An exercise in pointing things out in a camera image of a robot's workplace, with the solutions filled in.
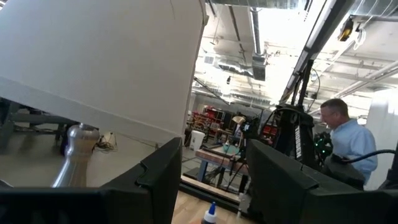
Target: light blue shirt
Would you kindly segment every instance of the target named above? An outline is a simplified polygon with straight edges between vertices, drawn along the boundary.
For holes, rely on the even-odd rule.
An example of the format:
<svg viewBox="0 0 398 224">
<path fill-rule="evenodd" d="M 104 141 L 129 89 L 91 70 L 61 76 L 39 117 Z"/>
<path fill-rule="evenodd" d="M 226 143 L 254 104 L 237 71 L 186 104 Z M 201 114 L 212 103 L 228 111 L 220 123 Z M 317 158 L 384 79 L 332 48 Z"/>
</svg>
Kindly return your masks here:
<svg viewBox="0 0 398 224">
<path fill-rule="evenodd" d="M 376 142 L 372 133 L 359 125 L 355 119 L 338 126 L 330 135 L 333 153 L 348 159 L 355 159 L 376 150 Z M 366 184 L 372 171 L 377 167 L 377 156 L 354 162 L 352 165 L 365 176 Z"/>
</svg>

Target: white bucket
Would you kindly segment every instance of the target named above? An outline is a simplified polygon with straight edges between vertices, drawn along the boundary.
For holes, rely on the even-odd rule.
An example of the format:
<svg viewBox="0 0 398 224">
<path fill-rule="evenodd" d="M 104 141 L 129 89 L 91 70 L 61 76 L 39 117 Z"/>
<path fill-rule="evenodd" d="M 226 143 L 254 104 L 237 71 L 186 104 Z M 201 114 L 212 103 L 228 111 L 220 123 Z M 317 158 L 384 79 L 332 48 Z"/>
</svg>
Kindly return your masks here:
<svg viewBox="0 0 398 224">
<path fill-rule="evenodd" d="M 205 133 L 201 133 L 199 131 L 192 131 L 191 133 L 191 144 L 189 148 L 197 151 L 200 149 L 201 143 L 203 142 L 203 138 L 205 138 Z"/>
</svg>

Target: white partition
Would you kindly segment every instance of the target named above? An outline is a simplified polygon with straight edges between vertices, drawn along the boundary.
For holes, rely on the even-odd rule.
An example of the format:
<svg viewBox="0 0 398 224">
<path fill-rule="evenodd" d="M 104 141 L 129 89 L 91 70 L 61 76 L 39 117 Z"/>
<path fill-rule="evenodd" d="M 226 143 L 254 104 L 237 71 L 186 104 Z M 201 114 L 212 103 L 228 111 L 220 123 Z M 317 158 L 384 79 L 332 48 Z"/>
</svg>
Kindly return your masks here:
<svg viewBox="0 0 398 224">
<path fill-rule="evenodd" d="M 136 138 L 182 134 L 204 0 L 9 1 L 0 97 Z"/>
<path fill-rule="evenodd" d="M 396 149 L 398 142 L 398 91 L 382 90 L 374 94 L 369 110 L 366 127 L 373 133 L 376 149 Z M 387 177 L 391 168 L 393 154 L 377 155 L 377 169 L 364 187 L 366 190 L 376 190 Z"/>
</svg>

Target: man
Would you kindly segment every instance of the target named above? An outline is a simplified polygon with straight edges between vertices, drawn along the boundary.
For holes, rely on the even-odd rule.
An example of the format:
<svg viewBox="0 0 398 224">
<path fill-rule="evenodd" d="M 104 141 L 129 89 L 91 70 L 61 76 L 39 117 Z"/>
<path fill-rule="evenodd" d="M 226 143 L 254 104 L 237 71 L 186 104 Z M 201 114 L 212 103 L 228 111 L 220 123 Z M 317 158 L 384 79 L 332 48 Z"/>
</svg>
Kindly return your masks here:
<svg viewBox="0 0 398 224">
<path fill-rule="evenodd" d="M 332 129 L 333 153 L 355 159 L 376 150 L 372 133 L 348 116 L 347 104 L 341 99 L 330 99 L 321 105 L 321 119 Z M 371 156 L 352 163 L 365 176 L 365 184 L 377 167 L 377 157 Z"/>
</svg>

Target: white wall panel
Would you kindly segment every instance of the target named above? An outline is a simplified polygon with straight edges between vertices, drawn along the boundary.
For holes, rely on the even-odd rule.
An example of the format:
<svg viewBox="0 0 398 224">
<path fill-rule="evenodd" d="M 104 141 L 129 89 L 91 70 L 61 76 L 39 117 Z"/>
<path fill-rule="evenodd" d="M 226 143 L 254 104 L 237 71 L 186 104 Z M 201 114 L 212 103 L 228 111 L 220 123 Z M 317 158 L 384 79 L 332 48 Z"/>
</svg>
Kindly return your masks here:
<svg viewBox="0 0 398 224">
<path fill-rule="evenodd" d="M 156 142 L 182 133 L 202 0 L 10 1 L 0 97 Z"/>
<path fill-rule="evenodd" d="M 396 149 L 398 141 L 398 95 L 397 90 L 378 91 L 373 96 L 366 127 L 373 133 L 377 150 Z M 377 156 L 377 169 L 365 186 L 366 190 L 376 190 L 387 177 L 394 155 Z"/>
</svg>

